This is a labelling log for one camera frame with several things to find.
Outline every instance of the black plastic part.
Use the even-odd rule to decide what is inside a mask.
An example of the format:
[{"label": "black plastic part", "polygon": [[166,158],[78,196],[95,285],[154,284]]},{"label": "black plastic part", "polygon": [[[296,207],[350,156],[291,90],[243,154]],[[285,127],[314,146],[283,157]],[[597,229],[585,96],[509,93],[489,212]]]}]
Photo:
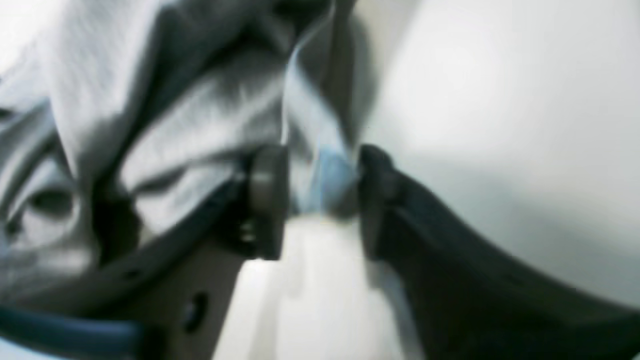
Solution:
[{"label": "black plastic part", "polygon": [[[286,179],[283,159],[286,149],[259,151],[248,176],[216,190],[164,236],[99,271],[0,307],[0,336],[72,359],[210,360],[237,274],[259,252],[229,227],[259,214],[259,229],[269,231],[263,241],[277,244],[261,252],[279,256],[288,203],[271,201],[289,197],[286,181],[272,181]],[[270,191],[258,201],[262,207],[249,201],[256,189]]]},{"label": "black plastic part", "polygon": [[257,255],[280,259],[289,208],[289,153],[285,147],[267,146],[254,157],[249,202]]},{"label": "black plastic part", "polygon": [[364,247],[402,278],[439,359],[631,359],[640,315],[546,277],[488,243],[431,192],[362,148]]}]

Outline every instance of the white surface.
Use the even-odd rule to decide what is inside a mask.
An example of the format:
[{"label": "white surface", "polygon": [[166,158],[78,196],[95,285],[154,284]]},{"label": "white surface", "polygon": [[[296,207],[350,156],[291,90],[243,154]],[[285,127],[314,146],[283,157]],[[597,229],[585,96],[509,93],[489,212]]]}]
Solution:
[{"label": "white surface", "polygon": [[[24,21],[40,22],[28,3],[45,1],[0,0],[0,45],[6,29],[11,46],[31,31]],[[8,4],[32,15],[13,20]],[[640,306],[640,4],[361,0],[357,10],[380,90],[364,140],[512,254]],[[363,260],[355,223],[295,220],[282,262],[241,272],[215,358],[418,358],[398,290]]]}]

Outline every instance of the gray fabric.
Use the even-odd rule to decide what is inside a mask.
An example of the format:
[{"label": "gray fabric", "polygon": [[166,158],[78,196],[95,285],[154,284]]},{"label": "gray fabric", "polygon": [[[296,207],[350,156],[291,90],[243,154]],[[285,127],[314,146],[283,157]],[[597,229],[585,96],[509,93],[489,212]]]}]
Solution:
[{"label": "gray fabric", "polygon": [[264,144],[291,148],[297,211],[336,205],[355,171],[321,91],[334,13],[322,0],[69,0],[0,83],[13,113],[0,120],[0,299],[95,268],[89,199],[130,200],[158,235]]}]

